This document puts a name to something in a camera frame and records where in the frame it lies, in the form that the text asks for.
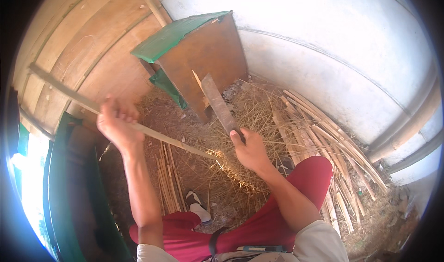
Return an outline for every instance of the wooden wall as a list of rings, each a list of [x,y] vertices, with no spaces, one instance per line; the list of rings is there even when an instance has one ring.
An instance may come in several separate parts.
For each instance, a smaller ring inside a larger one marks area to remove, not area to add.
[[[171,22],[160,2],[153,1]],[[143,0],[45,0],[30,23],[15,64],[13,85],[21,107],[52,134],[64,110],[95,120],[29,74],[30,62],[93,101],[102,101],[110,92],[137,102],[152,85],[130,51],[160,28]],[[35,132],[25,119],[21,121]]]

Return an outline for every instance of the white wall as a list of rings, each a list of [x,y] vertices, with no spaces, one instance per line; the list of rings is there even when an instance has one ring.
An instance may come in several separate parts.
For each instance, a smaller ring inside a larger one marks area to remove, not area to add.
[[[363,143],[408,120],[436,76],[405,0],[161,2],[173,20],[233,10],[249,71],[301,93]],[[412,154],[442,125],[440,108],[386,162]]]

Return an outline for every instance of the pile of bamboo strips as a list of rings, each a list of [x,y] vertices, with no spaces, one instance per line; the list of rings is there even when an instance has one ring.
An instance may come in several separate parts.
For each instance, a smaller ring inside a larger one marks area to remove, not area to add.
[[[186,205],[174,163],[171,145],[168,144],[168,151],[166,145],[167,144],[160,142],[159,158],[156,155],[160,203],[163,215],[177,211],[186,211]]]
[[[353,186],[345,159],[362,179],[373,200],[376,200],[375,194],[363,171],[379,186],[382,193],[388,192],[387,187],[361,149],[339,126],[302,95],[292,90],[284,90],[284,93],[287,97],[281,96],[281,99],[286,105],[285,110],[292,124],[289,128],[285,128],[285,121],[276,109],[273,119],[287,150],[294,164],[313,155],[324,156],[330,160],[333,166],[333,179],[321,213],[324,220],[341,235],[334,208],[335,200],[344,215],[349,233],[352,233],[354,227],[346,204],[348,203],[353,210],[358,225],[361,224],[361,215],[365,216],[365,209],[358,197],[357,189]]]

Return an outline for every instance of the white shirt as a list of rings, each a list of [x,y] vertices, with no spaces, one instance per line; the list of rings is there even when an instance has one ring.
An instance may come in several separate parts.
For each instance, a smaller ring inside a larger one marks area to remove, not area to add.
[[[216,254],[215,259],[221,262],[229,258],[241,258],[253,254],[259,255],[251,259],[250,262],[348,261],[341,237],[329,224],[322,220],[309,224],[297,233],[294,239],[293,253],[234,251]],[[137,262],[147,261],[177,262],[177,259],[159,247],[146,244],[138,245]]]

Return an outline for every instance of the red shorts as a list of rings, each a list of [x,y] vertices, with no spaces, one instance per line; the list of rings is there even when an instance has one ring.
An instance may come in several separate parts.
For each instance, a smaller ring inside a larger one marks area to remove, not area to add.
[[[287,180],[314,205],[321,208],[330,185],[332,165],[321,156],[312,156],[296,165]],[[163,243],[165,251],[180,262],[203,261],[211,254],[208,248],[211,234],[191,231],[200,224],[193,212],[176,212],[163,217]],[[138,242],[138,228],[130,228],[130,236]],[[270,195],[264,206],[238,228],[218,237],[217,253],[236,251],[240,246],[285,246],[292,250],[296,233],[290,230],[282,217],[278,204]]]

